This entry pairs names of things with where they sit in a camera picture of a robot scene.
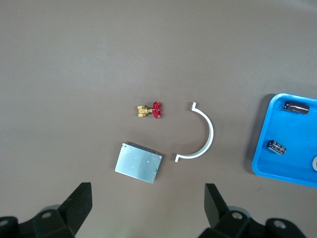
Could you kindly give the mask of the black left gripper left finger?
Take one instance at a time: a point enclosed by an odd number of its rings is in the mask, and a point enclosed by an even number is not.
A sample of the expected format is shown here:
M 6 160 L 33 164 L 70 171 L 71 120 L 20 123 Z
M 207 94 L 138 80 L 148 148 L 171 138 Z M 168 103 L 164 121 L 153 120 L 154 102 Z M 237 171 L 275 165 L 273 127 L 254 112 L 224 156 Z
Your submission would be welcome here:
M 81 183 L 61 204 L 49 206 L 19 223 L 13 216 L 0 218 L 2 238 L 74 238 L 92 210 L 92 185 Z

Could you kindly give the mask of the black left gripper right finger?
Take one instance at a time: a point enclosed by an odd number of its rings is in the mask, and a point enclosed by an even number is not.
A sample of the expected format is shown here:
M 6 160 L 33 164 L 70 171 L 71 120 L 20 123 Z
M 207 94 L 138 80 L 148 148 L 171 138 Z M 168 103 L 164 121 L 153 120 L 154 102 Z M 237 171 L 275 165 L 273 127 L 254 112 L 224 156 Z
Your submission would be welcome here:
M 304 233 L 292 222 L 270 218 L 264 225 L 256 222 L 245 210 L 227 206 L 216 185 L 205 184 L 204 209 L 210 227 L 206 238 L 304 238 Z

